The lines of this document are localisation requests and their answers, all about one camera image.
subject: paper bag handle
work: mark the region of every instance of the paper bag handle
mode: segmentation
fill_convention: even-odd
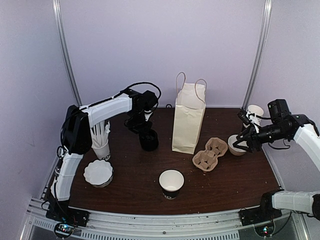
[[[178,95],[178,93],[179,93],[179,91],[178,91],[178,77],[179,77],[180,74],[183,74],[183,76],[184,76],[184,80],[183,80],[183,84],[182,84],[181,89],[184,88],[184,85],[185,85],[185,82],[186,82],[186,74],[185,74],[183,71],[182,71],[182,72],[179,72],[178,75],[177,75],[176,78],[175,78],[176,95]]]
[[[197,96],[197,98],[200,100],[200,101],[202,101],[204,104],[206,104],[205,103],[205,100],[203,99],[201,99],[199,96],[198,96],[198,93],[197,93],[197,83],[199,82],[199,81],[204,81],[204,83],[205,83],[205,89],[204,89],[204,94],[206,94],[206,90],[207,90],[207,82],[206,82],[206,80],[204,80],[204,79],[202,79],[202,78],[200,78],[200,79],[198,79],[196,82],[195,82],[195,84],[194,84],[194,91],[195,91],[195,95]]]

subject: white bowl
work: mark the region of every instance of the white bowl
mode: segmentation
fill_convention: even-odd
[[[89,165],[84,169],[85,180],[97,188],[107,186],[113,178],[114,168],[110,162],[105,160],[95,160],[90,162]]]
[[[236,148],[233,146],[233,144],[237,141],[237,135],[231,135],[228,139],[228,147],[229,147],[229,151],[230,153],[232,153],[235,156],[242,156],[243,154],[245,154],[247,151],[242,150],[240,148]],[[239,143],[240,146],[244,146],[247,147],[247,142],[243,141]]]

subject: metal base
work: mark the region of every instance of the metal base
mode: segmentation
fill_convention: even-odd
[[[260,207],[245,209],[239,212],[242,226],[271,221],[272,219],[279,218],[281,216],[282,213],[278,209],[272,209],[263,213]]]
[[[72,217],[69,217],[69,218],[61,217],[59,214],[57,214],[56,211],[54,211],[51,208],[51,206],[49,206],[45,214],[45,217],[58,222],[66,223],[71,226],[80,226],[80,227],[87,226],[87,222],[89,219],[89,212],[84,210],[79,210],[79,209],[68,208],[67,214]]]

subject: black cup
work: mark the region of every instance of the black cup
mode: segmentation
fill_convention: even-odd
[[[139,140],[142,149],[148,152],[156,150],[159,146],[158,134],[152,129],[147,132],[140,133]]]

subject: aluminum frame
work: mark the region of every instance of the aluminum frame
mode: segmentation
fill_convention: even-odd
[[[74,72],[72,70],[71,66],[71,61],[70,61],[70,56],[67,48],[67,41],[66,41],[66,36],[65,36],[65,30],[64,30],[64,25],[63,25],[63,19],[61,15],[61,8],[60,8],[60,0],[52,0],[53,4],[53,12],[54,12],[54,17],[56,21],[56,26],[58,28],[59,32],[59,38],[60,38],[60,43],[61,43],[61,48],[62,48],[62,53],[63,53],[63,60],[64,60],[64,65],[68,74],[68,79],[71,85],[72,93],[73,96],[75,97],[76,103],[78,106],[82,106],[80,94],[77,88]]]
[[[242,108],[246,109],[248,107],[249,101],[251,99],[251,96],[253,94],[253,90],[255,87],[255,83],[258,77],[259,68],[261,65],[261,60],[263,57],[263,52],[265,49],[267,37],[268,37],[268,31],[269,31],[269,25],[270,25],[270,18],[271,18],[271,10],[272,10],[272,0],[265,0],[264,2],[264,11],[263,11],[263,17],[261,22],[261,30],[260,30],[260,37],[259,37],[259,43],[255,54],[255,59],[253,63],[253,68],[250,76],[250,81],[248,84],[248,88],[244,97],[244,101],[242,104]]]

